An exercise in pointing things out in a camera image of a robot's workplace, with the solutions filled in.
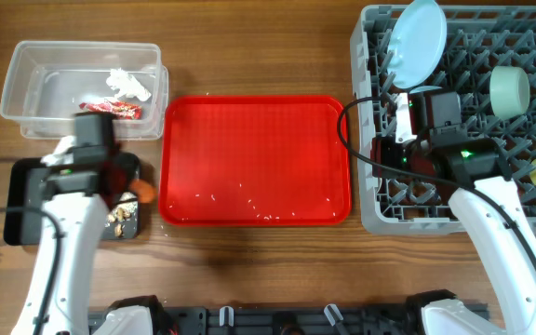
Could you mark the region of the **mint green bowl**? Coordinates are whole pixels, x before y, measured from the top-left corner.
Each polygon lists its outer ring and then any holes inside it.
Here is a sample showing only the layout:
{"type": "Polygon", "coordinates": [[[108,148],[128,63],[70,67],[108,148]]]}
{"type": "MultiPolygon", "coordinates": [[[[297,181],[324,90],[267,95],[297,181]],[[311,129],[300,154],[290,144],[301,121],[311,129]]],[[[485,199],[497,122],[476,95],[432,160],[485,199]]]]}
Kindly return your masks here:
{"type": "Polygon", "coordinates": [[[493,114],[507,120],[529,108],[529,79],[520,67],[497,66],[490,76],[489,98],[493,114]]]}

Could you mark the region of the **light blue bowl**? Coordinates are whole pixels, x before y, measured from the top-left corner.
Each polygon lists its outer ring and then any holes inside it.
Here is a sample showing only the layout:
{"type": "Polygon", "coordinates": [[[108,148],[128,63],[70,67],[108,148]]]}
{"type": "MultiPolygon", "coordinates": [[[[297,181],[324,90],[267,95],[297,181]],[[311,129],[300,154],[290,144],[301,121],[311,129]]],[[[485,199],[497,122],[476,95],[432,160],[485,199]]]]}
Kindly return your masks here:
{"type": "Polygon", "coordinates": [[[431,90],[437,90],[437,89],[441,89],[442,87],[440,86],[419,86],[419,87],[415,87],[413,88],[409,94],[418,94],[418,93],[423,93],[423,92],[426,92],[426,91],[431,91],[431,90]]]}

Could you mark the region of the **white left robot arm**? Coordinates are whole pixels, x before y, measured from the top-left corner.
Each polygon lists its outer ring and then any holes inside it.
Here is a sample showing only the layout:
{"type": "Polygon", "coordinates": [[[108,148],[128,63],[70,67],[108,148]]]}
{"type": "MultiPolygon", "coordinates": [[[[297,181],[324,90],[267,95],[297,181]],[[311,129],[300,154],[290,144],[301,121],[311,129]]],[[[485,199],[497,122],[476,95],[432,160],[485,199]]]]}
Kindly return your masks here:
{"type": "Polygon", "coordinates": [[[44,166],[38,207],[41,234],[15,334],[86,334],[95,253],[107,217],[125,193],[142,203],[155,198],[136,176],[114,135],[114,114],[74,117],[74,134],[40,160],[44,166]]]}

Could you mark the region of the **light blue plate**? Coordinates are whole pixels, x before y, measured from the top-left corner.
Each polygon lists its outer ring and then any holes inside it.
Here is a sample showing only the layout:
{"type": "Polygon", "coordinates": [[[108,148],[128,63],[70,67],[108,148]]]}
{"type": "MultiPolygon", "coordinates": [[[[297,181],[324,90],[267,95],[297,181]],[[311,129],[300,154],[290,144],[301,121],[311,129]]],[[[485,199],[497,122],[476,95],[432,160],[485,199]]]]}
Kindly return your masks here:
{"type": "Polygon", "coordinates": [[[420,85],[441,60],[447,41],[446,16],[435,0],[415,0],[398,18],[387,51],[393,85],[406,89],[420,85]]]}

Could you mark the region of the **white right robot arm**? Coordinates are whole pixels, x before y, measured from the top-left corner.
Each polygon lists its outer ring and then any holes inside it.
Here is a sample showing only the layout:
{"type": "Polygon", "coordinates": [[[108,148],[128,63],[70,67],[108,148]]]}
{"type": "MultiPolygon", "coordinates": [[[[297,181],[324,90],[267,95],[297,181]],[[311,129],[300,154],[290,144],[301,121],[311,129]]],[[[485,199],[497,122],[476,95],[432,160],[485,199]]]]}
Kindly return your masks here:
{"type": "Polygon", "coordinates": [[[469,136],[453,91],[439,88],[376,101],[395,117],[396,130],[373,140],[373,174],[436,187],[474,244],[504,319],[498,328],[464,313],[458,299],[438,298],[418,309],[422,332],[536,334],[536,236],[499,145],[469,136]]]}

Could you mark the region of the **red foil wrapper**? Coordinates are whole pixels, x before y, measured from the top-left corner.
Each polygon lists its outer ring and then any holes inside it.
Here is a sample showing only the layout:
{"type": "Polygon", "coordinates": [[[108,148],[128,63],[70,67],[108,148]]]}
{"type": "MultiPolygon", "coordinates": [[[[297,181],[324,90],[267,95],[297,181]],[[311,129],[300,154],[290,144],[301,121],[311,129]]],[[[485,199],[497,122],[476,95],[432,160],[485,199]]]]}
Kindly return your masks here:
{"type": "Polygon", "coordinates": [[[101,112],[117,116],[120,119],[138,120],[141,118],[142,108],[120,100],[103,100],[102,102],[83,102],[79,108],[84,112],[101,112]]]}

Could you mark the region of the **orange carrot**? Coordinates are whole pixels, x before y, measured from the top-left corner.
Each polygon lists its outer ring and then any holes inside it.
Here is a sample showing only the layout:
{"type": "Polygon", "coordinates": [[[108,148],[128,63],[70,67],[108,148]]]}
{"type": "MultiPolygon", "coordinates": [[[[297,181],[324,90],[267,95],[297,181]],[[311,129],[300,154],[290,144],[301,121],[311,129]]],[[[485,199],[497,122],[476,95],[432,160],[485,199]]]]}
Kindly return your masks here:
{"type": "Polygon", "coordinates": [[[156,189],[148,181],[134,179],[128,186],[128,190],[138,197],[144,204],[152,203],[156,198],[156,189]]]}

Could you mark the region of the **rice and food waste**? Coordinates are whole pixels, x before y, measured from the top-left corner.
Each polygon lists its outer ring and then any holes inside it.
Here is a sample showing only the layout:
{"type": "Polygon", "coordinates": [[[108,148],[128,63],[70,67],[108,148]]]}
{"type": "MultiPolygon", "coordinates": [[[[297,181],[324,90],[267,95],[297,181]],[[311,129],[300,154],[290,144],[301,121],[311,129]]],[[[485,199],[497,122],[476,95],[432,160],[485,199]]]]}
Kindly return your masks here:
{"type": "Polygon", "coordinates": [[[137,236],[140,230],[138,197],[133,193],[123,193],[116,205],[107,215],[104,239],[129,239],[137,236]]]}

